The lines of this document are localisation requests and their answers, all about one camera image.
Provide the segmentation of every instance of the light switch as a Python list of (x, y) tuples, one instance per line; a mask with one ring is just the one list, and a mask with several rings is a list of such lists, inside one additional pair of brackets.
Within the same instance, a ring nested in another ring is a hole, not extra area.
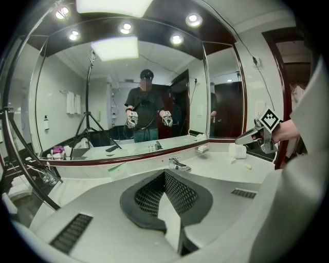
[(258, 118), (263, 113), (265, 108), (266, 108), (266, 102), (265, 101), (256, 101), (255, 117)]
[(203, 115), (204, 115), (203, 106), (202, 106), (202, 104), (198, 104), (198, 106), (197, 106), (197, 117), (202, 118)]

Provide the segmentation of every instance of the dark wooden door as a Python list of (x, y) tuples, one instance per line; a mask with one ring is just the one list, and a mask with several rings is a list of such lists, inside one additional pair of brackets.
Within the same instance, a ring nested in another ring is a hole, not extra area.
[[(165, 85), (152, 84), (152, 88), (156, 89), (162, 98), (164, 110), (173, 112), (173, 100), (171, 94), (171, 87)], [(165, 126), (160, 115), (157, 115), (158, 134), (159, 139), (171, 138), (173, 136), (172, 127)]]
[(236, 138), (241, 134), (243, 95), (241, 82), (215, 85), (217, 115), (215, 137)]

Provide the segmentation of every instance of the mirror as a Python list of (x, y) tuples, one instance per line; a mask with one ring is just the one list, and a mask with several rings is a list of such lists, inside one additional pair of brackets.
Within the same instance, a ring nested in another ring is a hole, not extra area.
[[(104, 18), (48, 39), (32, 37), (23, 54), (19, 70), (32, 68), (21, 116), (30, 133), (23, 136), (43, 159), (118, 158), (207, 138), (204, 48), (184, 31), (152, 20)], [(10, 96), (13, 106), (17, 96)], [(135, 127), (127, 108), (138, 116)]]
[(244, 120), (243, 84), (232, 46), (204, 43), (217, 52), (207, 55), (210, 77), (210, 138), (236, 138), (242, 134)]

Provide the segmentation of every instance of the ceiling light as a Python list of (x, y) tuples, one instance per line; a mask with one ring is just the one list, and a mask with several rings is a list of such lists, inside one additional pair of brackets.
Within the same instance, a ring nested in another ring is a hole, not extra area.
[(201, 16), (197, 15), (197, 14), (190, 14), (186, 20), (185, 20), (186, 24), (188, 24), (190, 27), (197, 27), (199, 25), (201, 25), (202, 23), (202, 18)]
[(139, 57), (136, 36), (114, 37), (92, 42), (92, 49), (102, 61), (137, 59)]
[(183, 42), (184, 38), (180, 35), (173, 35), (171, 38), (170, 38), (170, 42), (174, 45), (178, 45), (178, 44), (181, 44)]
[(76, 35), (70, 35), (68, 38), (74, 41), (77, 40), (78, 37)]
[(78, 31), (73, 30), (68, 34), (68, 38), (72, 41), (76, 41), (80, 38), (80, 34)]
[(128, 24), (128, 23), (124, 23), (124, 24), (121, 24), (119, 26), (119, 31), (122, 33), (122, 34), (129, 34), (131, 32), (133, 32), (133, 27), (131, 24)]
[(116, 13), (143, 17), (153, 0), (76, 0), (78, 13)]
[(197, 16), (195, 14), (189, 16), (189, 21), (195, 22), (197, 19)]
[(128, 24), (128, 23), (125, 23), (125, 24), (123, 25), (123, 28), (126, 29), (126, 30), (131, 29), (131, 27), (132, 27), (132, 25), (131, 25), (131, 24)]
[(65, 6), (61, 7), (58, 11), (56, 11), (55, 16), (58, 19), (64, 19), (66, 16), (68, 16), (68, 9)]

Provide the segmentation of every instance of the man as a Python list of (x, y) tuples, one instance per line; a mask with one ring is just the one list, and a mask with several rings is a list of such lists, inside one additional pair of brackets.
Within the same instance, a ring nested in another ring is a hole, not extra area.
[(217, 115), (217, 99), (215, 93), (210, 94), (210, 107), (211, 107), (211, 114), (210, 114), (210, 137), (215, 136), (215, 117)]
[(162, 117), (165, 125), (171, 127), (173, 123), (170, 112), (164, 111), (165, 106), (159, 92), (152, 89), (153, 77), (152, 71), (149, 69), (143, 70), (140, 74), (140, 86), (129, 92), (125, 103), (128, 122), (132, 112), (136, 112), (138, 115), (137, 125), (128, 125), (129, 128), (133, 127), (135, 129), (135, 142), (159, 139), (156, 120), (158, 114)]

